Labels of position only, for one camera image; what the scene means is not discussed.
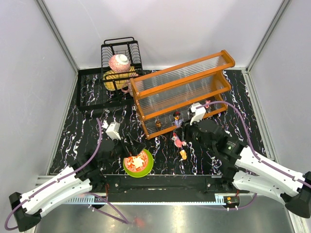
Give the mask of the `small orange figure toy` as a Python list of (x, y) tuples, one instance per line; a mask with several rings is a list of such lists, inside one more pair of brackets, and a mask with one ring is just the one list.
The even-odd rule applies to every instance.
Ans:
[(181, 150), (180, 152), (181, 158), (182, 160), (186, 160), (187, 159), (187, 153), (185, 150)]

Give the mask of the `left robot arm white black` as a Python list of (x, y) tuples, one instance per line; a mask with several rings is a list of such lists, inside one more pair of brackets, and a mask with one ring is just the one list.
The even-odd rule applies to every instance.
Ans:
[(26, 193), (15, 192), (10, 195), (12, 211), (9, 216), (15, 218), (16, 229), (24, 232), (33, 228), (51, 210), (80, 194), (108, 192), (110, 185), (100, 171), (99, 162), (110, 156), (136, 156), (145, 148), (144, 143), (130, 135), (117, 143), (100, 136), (93, 153), (82, 155), (41, 186)]

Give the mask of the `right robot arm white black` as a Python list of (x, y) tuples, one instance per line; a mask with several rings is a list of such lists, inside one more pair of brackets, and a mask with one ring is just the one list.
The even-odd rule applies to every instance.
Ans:
[(183, 134), (222, 161), (224, 184), (274, 199), (297, 216), (311, 217), (310, 172), (303, 174), (268, 159), (212, 120), (185, 123)]

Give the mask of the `purple bunny toy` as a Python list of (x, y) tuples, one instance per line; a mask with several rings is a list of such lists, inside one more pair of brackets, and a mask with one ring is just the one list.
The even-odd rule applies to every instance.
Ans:
[(181, 127), (183, 122), (184, 122), (184, 121), (183, 121), (182, 118), (179, 118), (179, 119), (176, 118), (176, 119), (174, 120), (174, 124), (175, 124), (175, 126), (176, 126), (177, 128)]

